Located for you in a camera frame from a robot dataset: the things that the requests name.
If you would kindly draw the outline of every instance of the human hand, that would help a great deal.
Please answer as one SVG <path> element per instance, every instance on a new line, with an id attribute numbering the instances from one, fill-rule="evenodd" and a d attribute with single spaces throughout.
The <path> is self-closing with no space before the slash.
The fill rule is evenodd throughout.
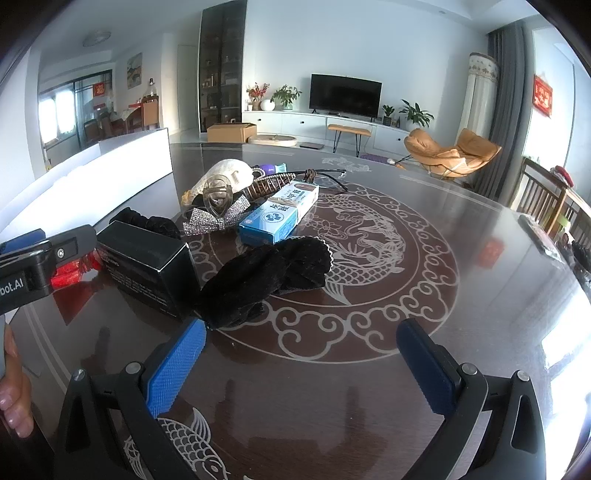
<path id="1" fill-rule="evenodd" d="M 4 354 L 6 373 L 0 380 L 0 410 L 4 412 L 9 427 L 20 438 L 26 438 L 33 431 L 31 382 L 22 371 L 17 344 L 8 325 L 4 329 Z"/>

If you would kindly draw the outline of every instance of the bottle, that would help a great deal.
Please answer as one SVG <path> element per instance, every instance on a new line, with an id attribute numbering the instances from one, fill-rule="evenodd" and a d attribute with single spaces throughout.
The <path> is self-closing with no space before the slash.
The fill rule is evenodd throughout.
<path id="1" fill-rule="evenodd" d="M 158 95 L 158 90 L 156 89 L 156 84 L 154 83 L 154 79 L 150 79 L 150 82 L 148 84 L 148 89 L 146 90 L 146 94 L 144 96 L 150 97 L 150 96 L 154 96 L 154 95 Z"/>

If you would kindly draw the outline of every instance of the gray curtain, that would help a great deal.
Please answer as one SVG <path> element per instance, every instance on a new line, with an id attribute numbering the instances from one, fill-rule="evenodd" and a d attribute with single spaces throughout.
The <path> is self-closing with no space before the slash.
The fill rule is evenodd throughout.
<path id="1" fill-rule="evenodd" d="M 525 24 L 514 22 L 488 34 L 488 54 L 499 64 L 495 113 L 490 141 L 503 148 L 494 160 L 476 172 L 474 191 L 498 200 L 505 182 L 522 120 L 521 105 L 525 90 Z"/>

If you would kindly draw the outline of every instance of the blue logo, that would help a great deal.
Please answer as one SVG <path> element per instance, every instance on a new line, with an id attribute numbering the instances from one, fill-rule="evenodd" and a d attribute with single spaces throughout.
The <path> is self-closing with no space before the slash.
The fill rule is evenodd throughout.
<path id="1" fill-rule="evenodd" d="M 283 220 L 283 214 L 278 212 L 267 213 L 264 218 L 267 223 L 277 223 Z"/>

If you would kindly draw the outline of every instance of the silver glitter bow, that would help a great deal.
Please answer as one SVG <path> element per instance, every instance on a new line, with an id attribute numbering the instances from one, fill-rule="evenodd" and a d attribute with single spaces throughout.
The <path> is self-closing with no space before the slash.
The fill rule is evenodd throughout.
<path id="1" fill-rule="evenodd" d="M 221 218 L 216 218 L 209 212 L 194 208 L 190 220 L 187 223 L 183 223 L 185 234 L 203 235 L 204 233 L 217 232 L 235 227 L 248 215 L 249 212 L 246 212 L 246 210 L 250 205 L 246 197 L 241 195 Z"/>

